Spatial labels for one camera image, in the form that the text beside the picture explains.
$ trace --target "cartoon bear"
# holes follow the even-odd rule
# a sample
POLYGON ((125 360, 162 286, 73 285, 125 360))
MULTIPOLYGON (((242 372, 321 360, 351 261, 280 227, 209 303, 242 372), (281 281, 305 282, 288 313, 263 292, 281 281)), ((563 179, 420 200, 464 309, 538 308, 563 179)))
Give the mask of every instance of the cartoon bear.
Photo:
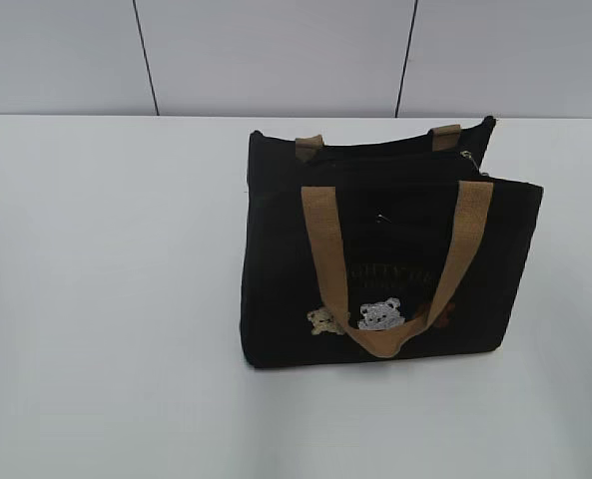
POLYGON ((307 313, 306 317, 311 321, 311 324, 313 324, 313 329, 311 330, 311 334, 313 335, 318 335, 321 332, 334 332, 335 334, 340 335, 344 334, 341 326, 335 322, 333 315, 325 307, 307 313))
POLYGON ((399 312, 399 307, 400 302, 396 297, 375 304, 363 304, 359 309, 362 319, 357 323, 357 327, 369 331, 382 331, 400 326, 404 324, 405 318, 399 312))

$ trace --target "tan handle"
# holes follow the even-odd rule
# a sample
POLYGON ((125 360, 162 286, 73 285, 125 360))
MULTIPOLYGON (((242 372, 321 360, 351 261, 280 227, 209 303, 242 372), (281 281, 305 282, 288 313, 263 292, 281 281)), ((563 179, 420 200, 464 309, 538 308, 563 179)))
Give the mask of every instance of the tan handle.
POLYGON ((403 344, 431 327, 462 281, 484 236, 493 184, 459 182, 451 243, 430 309, 423 317, 384 331, 348 324, 348 286, 335 187, 303 187, 301 196, 322 302, 364 349, 377 357, 393 357, 403 344))

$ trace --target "white bear print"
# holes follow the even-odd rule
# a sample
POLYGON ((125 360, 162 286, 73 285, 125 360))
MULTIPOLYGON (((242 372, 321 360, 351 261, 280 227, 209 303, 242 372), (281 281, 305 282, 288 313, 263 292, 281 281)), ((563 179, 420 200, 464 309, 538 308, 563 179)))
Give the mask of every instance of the white bear print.
POLYGON ((375 304, 363 304, 359 308, 362 319, 357 323, 357 327, 369 331, 382 331, 400 326, 404 324, 405 319, 398 310, 399 306, 400 302, 396 297, 375 304))

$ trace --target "black fabric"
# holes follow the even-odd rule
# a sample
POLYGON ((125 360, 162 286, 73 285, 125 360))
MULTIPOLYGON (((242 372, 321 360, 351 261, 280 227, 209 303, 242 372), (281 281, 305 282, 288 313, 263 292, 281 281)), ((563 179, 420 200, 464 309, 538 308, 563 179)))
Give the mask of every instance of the black fabric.
POLYGON ((402 298, 406 318, 430 304, 450 244, 458 181, 493 182, 480 248, 435 325, 407 342, 406 359, 489 351, 502 341, 542 198, 537 186, 482 176, 495 120, 463 130, 446 152, 430 134, 382 145, 324 147, 296 160, 294 142, 250 140, 247 252, 241 337, 257 368, 381 361, 346 334, 312 334, 307 314, 322 308, 302 212, 301 186, 336 186, 349 293, 349 323, 360 306, 402 298))

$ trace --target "bag strap loop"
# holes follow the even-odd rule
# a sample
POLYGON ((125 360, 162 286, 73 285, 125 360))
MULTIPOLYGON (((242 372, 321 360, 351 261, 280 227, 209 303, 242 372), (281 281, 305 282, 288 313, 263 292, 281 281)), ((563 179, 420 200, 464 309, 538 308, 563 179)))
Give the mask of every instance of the bag strap loop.
POLYGON ((457 146, 462 127, 446 125, 445 127, 431 128, 429 133, 433 136, 433 152, 439 152, 457 146))

